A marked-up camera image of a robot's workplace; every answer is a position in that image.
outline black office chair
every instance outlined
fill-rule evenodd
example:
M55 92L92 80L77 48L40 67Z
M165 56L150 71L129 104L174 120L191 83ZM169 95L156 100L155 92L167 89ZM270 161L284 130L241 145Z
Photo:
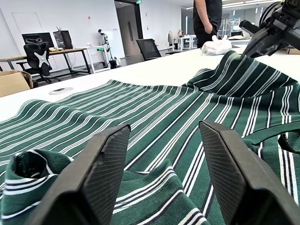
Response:
M48 42L26 44L24 50L27 55L27 63L31 68L25 69L24 64L26 62L18 62L22 69L30 74L40 74L41 78L35 80L35 83L45 81L52 83L52 80L60 81L58 78L48 78L50 76L50 70L52 70L49 59L49 44Z
M154 60L161 57L161 54L153 39L138 39L136 41L145 61ZM172 55L175 53L180 53L180 51L167 52L166 54Z

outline green fabric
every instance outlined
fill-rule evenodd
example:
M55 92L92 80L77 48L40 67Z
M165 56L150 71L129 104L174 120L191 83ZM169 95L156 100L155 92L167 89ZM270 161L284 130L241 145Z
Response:
M55 103L29 101L0 123L1 187L5 179L6 187L14 179L23 191L2 193L3 224L24 223L60 165L69 163L68 157L61 162L62 155L75 158L94 134L122 123L131 124L132 132L112 224L224 224L198 129L203 119L235 129L298 203L299 155L282 150L277 138L299 129L299 92L295 80L229 52L215 70L202 69L181 87L110 81ZM9 160L36 149L44 150L50 170L56 167L57 173L29 190L11 167L15 158ZM26 162L22 169L31 168Z

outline computer monitor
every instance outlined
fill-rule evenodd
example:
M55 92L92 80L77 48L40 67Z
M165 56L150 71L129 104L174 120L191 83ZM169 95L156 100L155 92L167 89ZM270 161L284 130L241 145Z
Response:
M48 42L49 48L54 48L50 33L22 34L25 44Z

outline ceiling light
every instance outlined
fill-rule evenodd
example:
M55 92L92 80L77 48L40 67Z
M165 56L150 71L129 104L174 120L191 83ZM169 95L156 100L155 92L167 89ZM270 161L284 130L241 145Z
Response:
M277 2L277 1L282 1L282 0L256 1L256 2L251 2L251 3L240 4L240 5L223 6L222 8L233 8L233 7L239 7L239 6L249 6L249 5L256 5L256 4L263 4L263 3Z
M240 5L240 4L243 4L243 3L244 3L243 1L240 1L240 2L235 2L235 3L224 4L223 6L234 6L234 5Z
M251 1L246 1L246 3L257 2L257 1L262 1L262 0L251 0Z

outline door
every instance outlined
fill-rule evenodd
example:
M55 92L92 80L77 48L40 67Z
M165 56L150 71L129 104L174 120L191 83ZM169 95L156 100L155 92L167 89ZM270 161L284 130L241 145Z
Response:
M125 56L139 55L140 49L136 40L139 39L134 4L116 2L117 15L120 25L120 32L124 47Z

